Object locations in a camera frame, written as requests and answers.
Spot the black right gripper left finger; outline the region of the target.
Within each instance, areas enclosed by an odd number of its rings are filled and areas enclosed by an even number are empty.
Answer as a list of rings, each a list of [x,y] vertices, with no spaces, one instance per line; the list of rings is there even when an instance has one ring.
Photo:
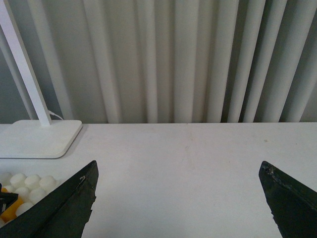
[[[96,200],[96,161],[74,174],[32,208],[3,226],[2,238],[80,238]]]

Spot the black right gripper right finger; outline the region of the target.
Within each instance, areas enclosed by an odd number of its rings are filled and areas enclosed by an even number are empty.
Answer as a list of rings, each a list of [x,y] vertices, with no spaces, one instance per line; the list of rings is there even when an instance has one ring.
[[[317,193],[267,161],[259,179],[273,219],[284,238],[317,236]]]

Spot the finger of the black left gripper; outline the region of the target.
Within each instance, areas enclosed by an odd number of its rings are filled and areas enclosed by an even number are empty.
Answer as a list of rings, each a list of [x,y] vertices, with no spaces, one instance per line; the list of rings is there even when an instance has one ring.
[[[16,193],[9,192],[0,184],[0,198],[3,200],[3,211],[6,210],[6,205],[10,206],[17,200]]]

